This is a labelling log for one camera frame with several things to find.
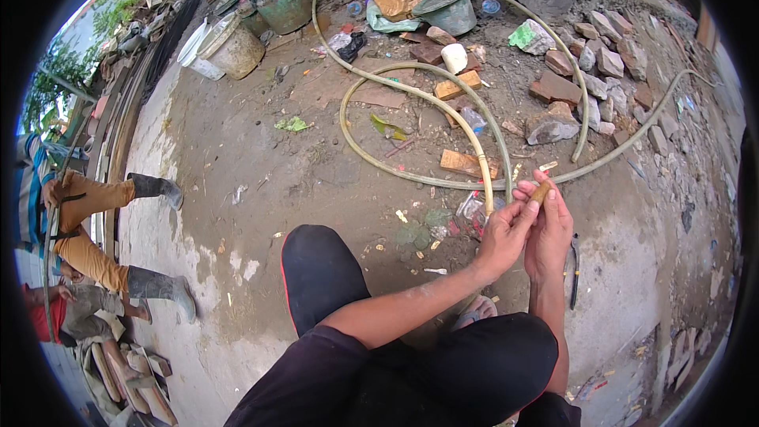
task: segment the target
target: orange pants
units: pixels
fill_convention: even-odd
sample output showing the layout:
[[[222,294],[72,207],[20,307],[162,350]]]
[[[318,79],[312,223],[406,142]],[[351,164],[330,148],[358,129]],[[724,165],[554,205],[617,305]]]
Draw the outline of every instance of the orange pants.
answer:
[[[71,267],[100,282],[109,290],[128,291],[129,268],[116,264],[97,246],[82,227],[82,221],[94,213],[123,208],[134,199],[134,182],[98,183],[72,170],[63,178],[65,196],[86,193],[80,199],[61,204],[58,233],[78,231],[79,236],[58,240],[54,252]]]

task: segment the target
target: black pants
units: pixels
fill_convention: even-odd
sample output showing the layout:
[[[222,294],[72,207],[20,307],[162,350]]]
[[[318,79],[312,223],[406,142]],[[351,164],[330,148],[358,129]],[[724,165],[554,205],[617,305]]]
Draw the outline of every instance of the black pants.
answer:
[[[281,270],[299,337],[338,308],[371,297],[358,261],[325,226],[303,225],[290,232]],[[429,352],[396,340],[374,354],[401,369],[412,384],[455,405],[461,416],[495,425],[544,391],[559,351],[545,322],[512,313],[452,331]]]

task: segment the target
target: dirt ground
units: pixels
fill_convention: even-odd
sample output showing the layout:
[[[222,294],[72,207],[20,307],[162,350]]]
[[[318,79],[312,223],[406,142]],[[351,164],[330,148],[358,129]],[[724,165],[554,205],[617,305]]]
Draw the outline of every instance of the dirt ground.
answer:
[[[347,14],[347,1],[320,3],[319,9],[331,19],[325,36],[331,37],[345,23],[365,24]],[[479,9],[481,0],[473,3]],[[206,15],[213,17],[213,9],[202,0],[177,50]],[[527,93],[546,69],[543,57],[507,46],[508,35],[525,18],[505,7],[502,16],[480,17],[474,31],[459,37],[464,45],[480,43],[487,49],[480,77],[490,87],[478,93],[498,122],[521,124],[545,109]],[[636,38],[648,51],[655,100],[684,67],[695,66],[705,76],[716,72],[710,57],[686,61],[672,36],[648,15],[637,14],[634,26]],[[372,70],[377,62],[411,60],[409,43],[397,34],[369,35],[363,57],[354,65],[364,63],[366,67],[359,67]],[[210,81],[181,68],[174,57],[141,111],[128,171],[175,179],[185,192],[185,204],[179,213],[158,201],[123,210],[121,262],[184,274],[191,281],[198,321],[188,325],[173,305],[151,302],[154,325],[138,325],[135,335],[138,343],[171,360],[176,374],[168,379],[169,391],[182,425],[222,423],[295,340],[279,270],[281,234],[302,223],[334,228],[359,259],[375,296],[440,277],[425,268],[460,270],[478,247],[476,233],[463,219],[461,234],[446,237],[435,250],[428,246],[423,259],[413,245],[395,242],[402,226],[396,211],[402,210],[408,220],[423,221],[432,208],[455,210],[468,192],[438,187],[432,195],[429,185],[385,174],[363,161],[346,144],[338,125],[339,102],[357,78],[312,52],[318,44],[315,34],[305,32],[302,39],[269,50],[240,81]],[[278,83],[273,70],[284,65],[289,72]],[[432,73],[419,70],[403,71],[398,77],[428,92],[436,83]],[[628,76],[622,81],[631,94],[634,82]],[[728,132],[726,111],[718,107],[708,86],[683,79],[675,96],[686,94],[696,100],[698,110],[683,114],[669,143],[669,157],[655,155],[644,137],[622,157],[560,185],[582,254],[578,305],[566,315],[569,394],[577,396],[589,379],[601,379],[603,373],[609,382],[593,397],[575,401],[583,407],[585,425],[621,425],[632,411],[647,409],[657,353],[669,341],[661,334],[674,337],[694,326],[712,330],[718,340],[732,313],[727,293],[735,261],[735,217],[728,187],[734,188],[736,175],[725,170],[724,161],[732,162],[728,168],[735,167],[740,136]],[[392,98],[393,91],[382,89],[379,96]],[[675,117],[673,108],[670,103],[665,112]],[[416,142],[384,158],[393,143],[372,127],[370,113],[406,129]],[[293,116],[313,126],[298,133],[274,127]],[[347,118],[359,145],[385,163],[420,175],[468,179],[440,168],[443,148],[472,151],[464,133],[450,129],[440,111],[425,100],[408,98],[397,108],[351,102]],[[633,119],[615,124],[631,133],[639,128]],[[486,155],[498,156],[493,132],[501,131],[488,128],[480,136]],[[582,156],[573,164],[570,155],[576,140],[528,146],[522,137],[508,132],[504,137],[512,166],[522,164],[520,178],[551,161],[559,162],[552,175],[564,174],[613,149],[608,136],[590,131]],[[503,169],[498,178],[504,178]],[[241,186],[240,202],[233,204]],[[695,210],[686,232],[682,213],[688,203]],[[716,297],[711,297],[713,274],[718,273],[723,278]],[[567,277],[567,298],[571,282]],[[521,261],[485,293],[499,297],[499,313],[525,311],[529,287]],[[433,345],[437,330],[450,323],[462,305],[431,320],[407,341]],[[647,348],[636,353],[641,346]]]

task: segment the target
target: gray boot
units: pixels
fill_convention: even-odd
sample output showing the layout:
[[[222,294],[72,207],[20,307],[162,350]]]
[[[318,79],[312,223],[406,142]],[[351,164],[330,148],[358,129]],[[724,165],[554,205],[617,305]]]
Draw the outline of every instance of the gray boot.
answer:
[[[130,265],[127,273],[127,288],[129,297],[133,299],[173,300],[185,310],[187,321],[192,323],[195,320],[195,301],[190,295],[190,286],[183,275],[172,278]]]
[[[168,204],[176,211],[179,211],[179,208],[182,207],[182,203],[185,201],[182,190],[169,179],[132,173],[127,175],[127,179],[131,179],[134,182],[135,198],[150,198],[152,196],[165,195],[168,198]]]

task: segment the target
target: person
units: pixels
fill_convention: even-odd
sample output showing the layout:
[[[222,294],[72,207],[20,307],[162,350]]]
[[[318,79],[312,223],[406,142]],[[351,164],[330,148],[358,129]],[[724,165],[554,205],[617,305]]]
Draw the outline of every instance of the person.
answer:
[[[26,309],[40,341],[50,342],[47,318],[45,317],[45,299],[42,287],[30,289],[28,284],[21,286],[24,293]],[[108,293],[102,287],[78,283],[71,286],[57,285],[49,290],[50,321],[55,343],[64,346],[76,346],[77,340],[100,336],[103,349],[111,356],[115,367],[124,375],[129,387],[149,387],[152,378],[132,369],[121,354],[116,339],[108,322],[95,316],[98,310],[105,310],[118,316],[127,316],[152,323],[147,304],[132,306],[122,302],[115,294]]]
[[[337,233],[303,225],[282,246],[285,295],[299,339],[252,386],[226,427],[255,425],[580,425],[564,401],[563,269],[572,215],[548,181],[543,209],[519,182],[491,215],[469,266],[420,287],[372,297]],[[524,248],[528,313],[497,316],[477,297],[432,350],[398,338],[495,282]]]
[[[128,292],[133,298],[171,299],[183,308],[187,320],[195,319],[195,302],[185,277],[172,278],[137,266],[116,264],[100,250],[82,227],[94,213],[123,208],[136,198],[164,195],[178,210],[182,191],[169,179],[128,174],[121,183],[98,183],[72,170],[60,182],[48,162],[40,136],[17,138],[14,169],[13,238],[20,249],[43,258],[48,216],[60,206],[51,256],[59,270],[62,260],[74,270],[100,282],[109,290]]]

